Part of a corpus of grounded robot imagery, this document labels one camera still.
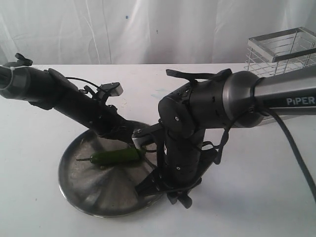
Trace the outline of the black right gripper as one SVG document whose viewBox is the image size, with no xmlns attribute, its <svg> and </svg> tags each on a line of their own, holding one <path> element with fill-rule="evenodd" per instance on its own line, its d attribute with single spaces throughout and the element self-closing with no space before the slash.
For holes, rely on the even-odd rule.
<svg viewBox="0 0 316 237">
<path fill-rule="evenodd" d="M 153 170 L 141 183 L 135 186 L 135 191 L 140 197 L 167 194 L 171 204 L 179 201 L 188 209 L 193 204 L 192 199 L 189 197 L 190 191 L 202 182 L 203 174 L 213 163 L 217 163 L 216 158 L 202 158 L 198 163 L 196 175 L 187 184 L 175 184 L 166 181 L 158 170 Z"/>
</svg>

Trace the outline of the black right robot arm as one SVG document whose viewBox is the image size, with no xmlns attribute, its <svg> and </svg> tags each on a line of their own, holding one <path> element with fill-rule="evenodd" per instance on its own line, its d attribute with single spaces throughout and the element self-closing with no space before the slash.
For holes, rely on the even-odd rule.
<svg viewBox="0 0 316 237">
<path fill-rule="evenodd" d="M 157 124 L 133 133 L 137 148 L 153 143 L 157 147 L 157 166 L 136 186 L 138 195 L 166 194 L 171 203 L 191 207 L 189 192 L 201 183 L 212 164 L 221 162 L 229 131 L 256 127 L 267 116 L 283 130 L 312 194 L 316 192 L 316 184 L 281 119 L 282 115 L 316 113 L 314 66 L 270 77 L 230 69 L 216 74 L 168 69 L 166 74 L 187 83 L 160 100 Z"/>
</svg>

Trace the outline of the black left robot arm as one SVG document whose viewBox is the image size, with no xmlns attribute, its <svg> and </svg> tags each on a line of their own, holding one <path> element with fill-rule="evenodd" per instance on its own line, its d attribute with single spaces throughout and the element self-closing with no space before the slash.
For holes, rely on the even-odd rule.
<svg viewBox="0 0 316 237">
<path fill-rule="evenodd" d="M 120 116 L 109 97 L 123 92 L 119 82 L 102 84 L 91 89 L 88 82 L 79 89 L 57 70 L 39 70 L 32 60 L 16 53 L 15 62 L 0 67 L 0 95 L 6 99 L 27 101 L 43 110 L 55 109 L 63 115 L 92 130 L 98 136 L 132 143 L 134 122 Z"/>
</svg>

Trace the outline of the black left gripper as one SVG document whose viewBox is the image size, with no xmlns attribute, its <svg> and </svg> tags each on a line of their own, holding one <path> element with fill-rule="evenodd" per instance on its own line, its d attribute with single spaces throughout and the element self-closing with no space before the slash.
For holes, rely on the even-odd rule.
<svg viewBox="0 0 316 237">
<path fill-rule="evenodd" d="M 135 125 L 119 115 L 115 106 L 101 106 L 92 118 L 91 130 L 100 137 L 132 143 Z"/>
</svg>

